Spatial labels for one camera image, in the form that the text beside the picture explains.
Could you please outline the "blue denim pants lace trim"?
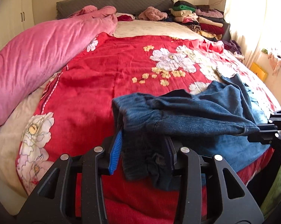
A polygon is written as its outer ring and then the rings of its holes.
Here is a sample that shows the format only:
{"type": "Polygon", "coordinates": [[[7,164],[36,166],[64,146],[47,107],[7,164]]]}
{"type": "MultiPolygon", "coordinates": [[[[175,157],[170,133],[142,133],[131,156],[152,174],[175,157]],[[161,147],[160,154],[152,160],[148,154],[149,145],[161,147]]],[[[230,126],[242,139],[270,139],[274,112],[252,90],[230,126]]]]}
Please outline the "blue denim pants lace trim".
{"type": "Polygon", "coordinates": [[[247,136],[266,122],[254,93],[238,75],[213,81],[192,95],[174,90],[162,96],[133,93],[112,102],[123,128],[122,166],[128,180],[149,176],[156,188],[177,190],[180,179],[166,167],[161,138],[170,136],[200,155],[219,154],[234,171],[252,164],[268,149],[247,136]]]}

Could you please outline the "red floral bed cover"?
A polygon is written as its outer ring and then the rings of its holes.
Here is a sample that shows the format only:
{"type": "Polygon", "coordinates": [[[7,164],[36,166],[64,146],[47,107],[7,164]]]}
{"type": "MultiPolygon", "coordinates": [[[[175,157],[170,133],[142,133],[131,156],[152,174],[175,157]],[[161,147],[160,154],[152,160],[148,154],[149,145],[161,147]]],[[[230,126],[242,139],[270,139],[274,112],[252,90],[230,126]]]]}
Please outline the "red floral bed cover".
{"type": "MultiPolygon", "coordinates": [[[[268,88],[249,69],[224,51],[222,42],[169,36],[111,37],[101,33],[48,83],[21,140],[17,173],[28,195],[63,153],[82,155],[114,133],[112,100],[143,93],[154,96],[182,89],[203,92],[220,81],[214,70],[237,73],[248,88],[255,120],[280,106],[268,88]]],[[[205,156],[222,154],[244,183],[262,171],[273,149],[260,143],[198,142],[205,156]]],[[[178,191],[154,188],[145,176],[129,181],[122,164],[103,177],[109,223],[172,223],[178,191]]]]}

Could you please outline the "yellow box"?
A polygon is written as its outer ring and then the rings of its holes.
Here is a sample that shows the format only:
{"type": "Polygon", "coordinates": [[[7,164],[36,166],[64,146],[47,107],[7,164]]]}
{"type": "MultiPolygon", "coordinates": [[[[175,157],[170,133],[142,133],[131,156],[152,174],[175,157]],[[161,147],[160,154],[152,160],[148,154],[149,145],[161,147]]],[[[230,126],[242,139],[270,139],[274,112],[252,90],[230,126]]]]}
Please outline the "yellow box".
{"type": "Polygon", "coordinates": [[[250,66],[250,70],[264,83],[268,76],[268,73],[262,69],[258,64],[253,62],[250,66]]]}

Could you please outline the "cream curtain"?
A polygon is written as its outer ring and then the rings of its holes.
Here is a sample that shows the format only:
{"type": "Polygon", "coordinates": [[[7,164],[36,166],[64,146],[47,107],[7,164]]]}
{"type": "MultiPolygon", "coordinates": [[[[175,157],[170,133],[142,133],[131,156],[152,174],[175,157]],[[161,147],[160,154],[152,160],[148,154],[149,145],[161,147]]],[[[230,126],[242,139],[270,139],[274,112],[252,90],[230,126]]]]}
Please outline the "cream curtain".
{"type": "Polygon", "coordinates": [[[246,67],[263,49],[281,56],[281,0],[226,0],[224,18],[246,67]]]}

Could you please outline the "pink velvet quilt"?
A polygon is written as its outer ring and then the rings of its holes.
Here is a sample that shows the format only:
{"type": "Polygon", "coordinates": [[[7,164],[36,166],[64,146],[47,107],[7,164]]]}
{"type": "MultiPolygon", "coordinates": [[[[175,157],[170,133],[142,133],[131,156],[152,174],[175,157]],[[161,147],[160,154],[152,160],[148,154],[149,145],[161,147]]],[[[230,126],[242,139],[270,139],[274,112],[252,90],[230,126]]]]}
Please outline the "pink velvet quilt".
{"type": "Polygon", "coordinates": [[[116,8],[89,5],[71,17],[39,23],[0,51],[0,126],[17,105],[102,33],[113,34],[116,8]]]}

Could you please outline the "pile of folded clothes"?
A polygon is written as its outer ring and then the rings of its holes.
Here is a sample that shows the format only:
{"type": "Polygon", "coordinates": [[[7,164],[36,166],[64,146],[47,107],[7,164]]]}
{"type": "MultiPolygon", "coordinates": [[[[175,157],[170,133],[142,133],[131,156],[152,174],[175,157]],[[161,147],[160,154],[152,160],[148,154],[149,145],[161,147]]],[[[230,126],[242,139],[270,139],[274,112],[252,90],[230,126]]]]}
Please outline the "pile of folded clothes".
{"type": "Polygon", "coordinates": [[[177,1],[169,8],[168,20],[177,22],[210,41],[229,41],[230,24],[224,13],[209,5],[193,5],[187,1],[177,1]]]}

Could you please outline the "beige bed sheet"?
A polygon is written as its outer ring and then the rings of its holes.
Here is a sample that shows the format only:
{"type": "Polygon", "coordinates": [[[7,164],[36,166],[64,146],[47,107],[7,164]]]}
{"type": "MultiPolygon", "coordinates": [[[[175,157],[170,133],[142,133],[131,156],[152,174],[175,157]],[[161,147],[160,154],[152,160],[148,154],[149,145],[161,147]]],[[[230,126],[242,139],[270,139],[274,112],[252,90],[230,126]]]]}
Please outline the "beige bed sheet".
{"type": "Polygon", "coordinates": [[[143,36],[143,35],[164,35],[180,39],[204,39],[201,35],[191,31],[189,28],[175,22],[154,22],[154,21],[120,21],[117,24],[113,36],[116,38],[143,36]]]}

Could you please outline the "dark red pillow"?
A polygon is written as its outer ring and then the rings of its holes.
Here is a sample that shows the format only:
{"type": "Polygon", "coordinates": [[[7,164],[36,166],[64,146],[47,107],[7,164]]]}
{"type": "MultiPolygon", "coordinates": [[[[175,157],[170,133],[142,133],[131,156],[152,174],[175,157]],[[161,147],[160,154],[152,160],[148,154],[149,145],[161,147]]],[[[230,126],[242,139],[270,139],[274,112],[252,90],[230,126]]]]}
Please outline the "dark red pillow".
{"type": "Polygon", "coordinates": [[[123,22],[130,22],[133,21],[135,19],[134,15],[132,14],[126,14],[126,13],[116,13],[115,14],[117,17],[117,20],[123,21],[123,22]]]}

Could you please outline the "pink crumpled garment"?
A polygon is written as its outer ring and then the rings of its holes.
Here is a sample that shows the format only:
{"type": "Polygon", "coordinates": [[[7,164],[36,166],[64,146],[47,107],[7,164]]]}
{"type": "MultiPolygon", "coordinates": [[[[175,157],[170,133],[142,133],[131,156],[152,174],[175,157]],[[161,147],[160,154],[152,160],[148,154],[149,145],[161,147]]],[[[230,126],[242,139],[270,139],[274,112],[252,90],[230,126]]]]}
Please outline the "pink crumpled garment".
{"type": "Polygon", "coordinates": [[[161,21],[163,19],[166,19],[167,16],[167,13],[161,12],[154,7],[147,7],[138,15],[138,18],[145,21],[161,21]]]}

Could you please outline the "grey padded headboard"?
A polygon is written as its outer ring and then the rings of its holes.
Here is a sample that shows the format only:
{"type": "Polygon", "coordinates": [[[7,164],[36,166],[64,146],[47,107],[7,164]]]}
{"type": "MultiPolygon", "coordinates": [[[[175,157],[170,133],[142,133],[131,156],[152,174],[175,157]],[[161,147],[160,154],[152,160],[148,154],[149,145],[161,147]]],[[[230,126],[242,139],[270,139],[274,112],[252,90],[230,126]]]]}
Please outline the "grey padded headboard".
{"type": "Polygon", "coordinates": [[[93,5],[98,9],[113,6],[119,13],[139,15],[147,7],[154,7],[166,11],[174,4],[174,0],[64,0],[56,4],[57,20],[64,19],[81,10],[85,6],[93,5]]]}

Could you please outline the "cream wardrobe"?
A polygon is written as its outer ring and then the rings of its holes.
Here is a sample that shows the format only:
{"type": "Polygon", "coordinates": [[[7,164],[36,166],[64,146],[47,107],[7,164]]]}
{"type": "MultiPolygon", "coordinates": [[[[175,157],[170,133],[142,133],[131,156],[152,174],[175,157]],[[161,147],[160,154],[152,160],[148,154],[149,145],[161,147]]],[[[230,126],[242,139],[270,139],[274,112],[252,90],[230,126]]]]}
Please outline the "cream wardrobe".
{"type": "Polygon", "coordinates": [[[0,50],[34,25],[32,0],[0,0],[0,50]]]}

